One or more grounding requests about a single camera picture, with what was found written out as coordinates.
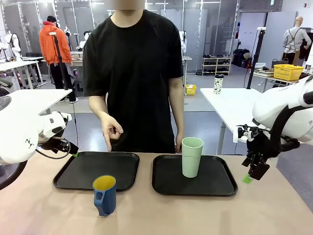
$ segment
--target yellow basket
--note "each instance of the yellow basket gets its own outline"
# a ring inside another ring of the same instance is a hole
[[[187,95],[195,95],[197,90],[196,85],[186,85]]]
[[[274,65],[274,77],[293,81],[298,80],[304,67],[294,65]]]

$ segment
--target cup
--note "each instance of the cup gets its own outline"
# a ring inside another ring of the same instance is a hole
[[[223,75],[216,75],[214,79],[214,88],[213,88],[213,93],[214,94],[220,94],[222,85],[223,85]]]
[[[116,179],[111,175],[103,175],[93,181],[93,203],[100,216],[106,216],[116,207]]]
[[[203,141],[195,137],[182,140],[182,174],[194,178],[198,174]]]

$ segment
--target shoe rack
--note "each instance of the shoe rack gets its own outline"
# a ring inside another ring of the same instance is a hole
[[[229,75],[231,59],[231,57],[202,58],[202,75]]]

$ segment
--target black bag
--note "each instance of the black bag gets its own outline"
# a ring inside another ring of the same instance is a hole
[[[272,61],[272,68],[274,67],[274,65],[286,65],[289,63],[288,58],[285,58],[283,60],[278,61],[277,59],[273,59]]]

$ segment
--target orange hoodie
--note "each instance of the orange hoodie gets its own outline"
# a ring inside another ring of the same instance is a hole
[[[50,32],[56,32],[56,36],[59,42],[60,54],[62,56],[63,63],[71,63],[72,57],[70,55],[69,46],[67,44],[67,38],[65,33],[54,26],[52,23],[45,21],[44,27],[39,33],[39,41],[41,51],[48,64],[58,63],[57,48],[54,43],[54,37],[49,35]]]

